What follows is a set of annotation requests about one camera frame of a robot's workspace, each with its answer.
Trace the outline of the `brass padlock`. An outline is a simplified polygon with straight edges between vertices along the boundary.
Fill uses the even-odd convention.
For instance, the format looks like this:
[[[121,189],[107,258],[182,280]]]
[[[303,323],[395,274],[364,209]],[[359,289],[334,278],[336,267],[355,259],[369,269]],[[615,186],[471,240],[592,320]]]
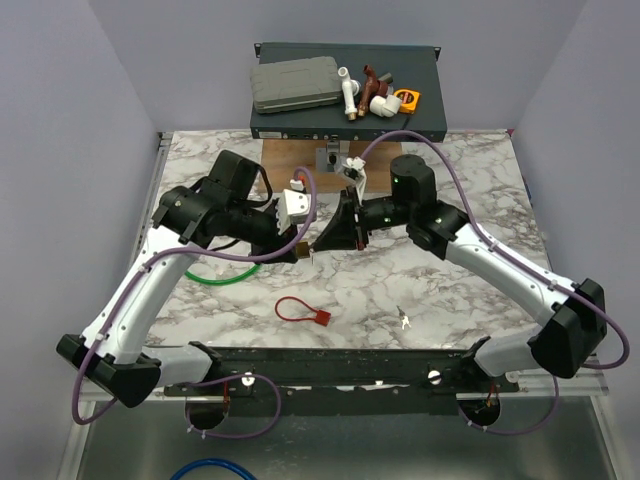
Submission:
[[[306,241],[299,242],[295,247],[295,254],[298,259],[307,259],[311,256],[311,248]]]

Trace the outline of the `small silver key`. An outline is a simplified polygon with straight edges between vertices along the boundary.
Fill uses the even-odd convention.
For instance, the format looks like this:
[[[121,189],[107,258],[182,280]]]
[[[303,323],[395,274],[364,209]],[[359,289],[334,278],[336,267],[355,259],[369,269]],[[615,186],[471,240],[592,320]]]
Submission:
[[[406,312],[399,305],[397,305],[396,308],[398,310],[398,317],[399,317],[400,322],[401,322],[401,329],[402,330],[406,330],[406,329],[410,328],[411,324],[410,324],[410,320],[409,320],[409,317],[406,314]]]

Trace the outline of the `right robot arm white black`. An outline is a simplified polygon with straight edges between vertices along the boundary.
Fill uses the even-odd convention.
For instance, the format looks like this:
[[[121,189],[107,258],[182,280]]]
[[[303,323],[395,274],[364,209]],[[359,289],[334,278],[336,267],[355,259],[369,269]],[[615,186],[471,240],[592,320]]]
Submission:
[[[313,250],[363,250],[372,232],[403,226],[416,246],[474,273],[516,302],[535,326],[473,344],[459,370],[471,391],[483,391],[511,371],[541,368],[569,379],[585,366],[607,333],[600,314],[604,290],[598,283],[556,275],[473,226],[467,213],[438,199],[435,173],[422,158],[393,159],[390,177],[386,197],[362,200],[355,187],[342,190]]]

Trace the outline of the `white pvc elbow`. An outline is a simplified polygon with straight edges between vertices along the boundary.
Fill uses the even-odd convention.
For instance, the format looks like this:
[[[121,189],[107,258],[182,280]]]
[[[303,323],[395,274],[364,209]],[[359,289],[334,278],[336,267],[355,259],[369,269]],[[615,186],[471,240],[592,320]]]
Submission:
[[[391,118],[399,112],[401,106],[402,100],[395,95],[376,95],[370,101],[369,111],[381,118]]]

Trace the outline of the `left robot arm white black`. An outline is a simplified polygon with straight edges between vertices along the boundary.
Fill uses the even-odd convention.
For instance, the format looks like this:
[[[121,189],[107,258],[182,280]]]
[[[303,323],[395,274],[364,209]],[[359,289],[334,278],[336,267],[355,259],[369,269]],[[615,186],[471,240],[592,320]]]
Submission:
[[[165,192],[152,216],[140,253],[116,293],[80,334],[65,334],[56,351],[116,401],[133,408],[157,387],[188,383],[214,393],[220,368],[206,348],[151,349],[145,341],[178,281],[211,242],[221,236],[246,242],[255,263],[295,262],[298,224],[310,212],[305,179],[296,175],[280,194],[249,194],[264,168],[225,150],[208,175],[192,186]]]

